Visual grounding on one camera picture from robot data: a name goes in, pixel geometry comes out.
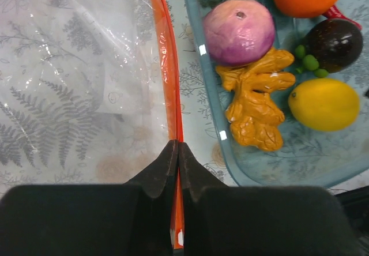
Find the dark purple fruit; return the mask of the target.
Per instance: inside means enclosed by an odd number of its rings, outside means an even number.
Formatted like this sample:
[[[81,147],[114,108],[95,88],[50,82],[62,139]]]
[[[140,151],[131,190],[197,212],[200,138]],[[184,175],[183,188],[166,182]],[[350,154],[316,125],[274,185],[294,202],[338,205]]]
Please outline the dark purple fruit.
[[[303,45],[321,69],[337,73],[359,58],[363,50],[363,35],[354,23],[334,18],[315,25],[304,37]]]

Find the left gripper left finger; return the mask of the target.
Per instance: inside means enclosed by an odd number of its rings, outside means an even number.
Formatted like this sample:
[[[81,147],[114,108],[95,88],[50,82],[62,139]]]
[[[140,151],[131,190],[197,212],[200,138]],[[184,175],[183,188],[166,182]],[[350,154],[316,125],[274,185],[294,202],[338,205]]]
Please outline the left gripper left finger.
[[[128,182],[22,185],[1,198],[2,255],[172,255],[178,142]]]

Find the clear zip top bag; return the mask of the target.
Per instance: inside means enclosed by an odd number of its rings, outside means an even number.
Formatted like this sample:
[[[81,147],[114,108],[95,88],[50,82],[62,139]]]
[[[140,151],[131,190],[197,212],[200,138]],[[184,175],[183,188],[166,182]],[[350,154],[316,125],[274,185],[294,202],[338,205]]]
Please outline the clear zip top bag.
[[[178,141],[165,0],[1,0],[1,198],[123,184]]]

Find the yellow lemon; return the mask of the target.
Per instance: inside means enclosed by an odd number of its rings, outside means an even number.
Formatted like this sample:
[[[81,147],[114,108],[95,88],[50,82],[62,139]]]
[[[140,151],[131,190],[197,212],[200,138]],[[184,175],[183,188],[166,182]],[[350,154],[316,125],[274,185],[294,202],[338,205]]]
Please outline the yellow lemon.
[[[318,131],[339,131],[360,114],[360,97],[348,84],[319,78],[299,84],[289,95],[288,105],[301,124]]]

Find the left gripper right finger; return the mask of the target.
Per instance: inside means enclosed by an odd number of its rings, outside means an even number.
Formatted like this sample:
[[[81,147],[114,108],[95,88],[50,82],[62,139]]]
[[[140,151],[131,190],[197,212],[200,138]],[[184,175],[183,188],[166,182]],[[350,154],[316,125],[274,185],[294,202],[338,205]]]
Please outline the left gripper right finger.
[[[338,199],[315,186],[229,187],[179,144],[185,255],[359,255]]]

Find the orange ginger root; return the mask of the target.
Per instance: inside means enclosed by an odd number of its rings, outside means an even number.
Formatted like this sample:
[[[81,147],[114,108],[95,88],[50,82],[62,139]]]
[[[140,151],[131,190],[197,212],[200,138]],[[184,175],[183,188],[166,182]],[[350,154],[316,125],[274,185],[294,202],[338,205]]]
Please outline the orange ginger root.
[[[272,47],[261,59],[247,66],[216,66],[223,88],[234,92],[225,116],[238,144],[266,152],[283,146],[278,127],[285,121],[285,115],[271,94],[286,90],[296,82],[292,73],[283,71],[294,60],[290,52]]]

